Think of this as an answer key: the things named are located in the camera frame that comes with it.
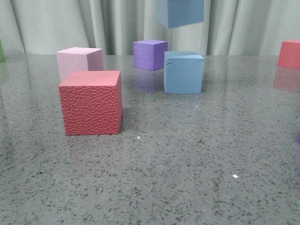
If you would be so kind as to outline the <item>light blue cracked foam block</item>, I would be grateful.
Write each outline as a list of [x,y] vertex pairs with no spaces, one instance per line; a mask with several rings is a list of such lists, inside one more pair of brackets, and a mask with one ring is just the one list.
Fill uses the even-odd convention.
[[166,94],[200,94],[204,58],[195,51],[167,51],[164,63]]

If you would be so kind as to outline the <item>purple foam block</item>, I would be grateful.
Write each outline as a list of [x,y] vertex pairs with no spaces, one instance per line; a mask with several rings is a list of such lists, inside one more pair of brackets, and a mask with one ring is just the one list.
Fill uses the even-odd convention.
[[155,71],[164,67],[168,42],[160,40],[142,40],[133,43],[134,67]]

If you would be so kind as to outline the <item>red textured foam block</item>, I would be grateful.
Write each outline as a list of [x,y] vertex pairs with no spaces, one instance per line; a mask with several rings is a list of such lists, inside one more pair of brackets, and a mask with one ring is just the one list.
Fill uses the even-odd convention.
[[120,132],[121,72],[76,71],[59,85],[67,135],[111,135]]

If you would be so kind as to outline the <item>pink foam block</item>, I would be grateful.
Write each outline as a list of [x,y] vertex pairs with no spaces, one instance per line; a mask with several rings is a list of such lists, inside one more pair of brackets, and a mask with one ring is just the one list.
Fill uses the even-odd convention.
[[74,71],[104,70],[103,49],[72,47],[56,52],[60,81]]

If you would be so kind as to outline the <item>grey curtain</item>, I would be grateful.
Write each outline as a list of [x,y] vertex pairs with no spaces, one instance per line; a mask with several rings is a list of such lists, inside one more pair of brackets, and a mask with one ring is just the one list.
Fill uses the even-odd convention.
[[78,46],[131,55],[134,41],[165,40],[171,51],[203,55],[277,55],[300,37],[297,0],[207,0],[204,21],[169,29],[153,0],[3,0],[5,53],[54,54]]

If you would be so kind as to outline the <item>red foam block far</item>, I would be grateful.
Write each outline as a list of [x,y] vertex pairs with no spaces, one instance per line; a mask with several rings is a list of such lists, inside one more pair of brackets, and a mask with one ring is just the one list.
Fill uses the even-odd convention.
[[300,40],[283,41],[277,65],[280,67],[300,69]]

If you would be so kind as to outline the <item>green foam block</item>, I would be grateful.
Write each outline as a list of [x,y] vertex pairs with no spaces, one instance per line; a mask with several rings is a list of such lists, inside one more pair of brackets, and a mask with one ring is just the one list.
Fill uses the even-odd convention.
[[2,46],[2,42],[0,40],[0,61],[4,61],[5,60],[5,54],[4,54],[4,51],[3,51],[3,46]]

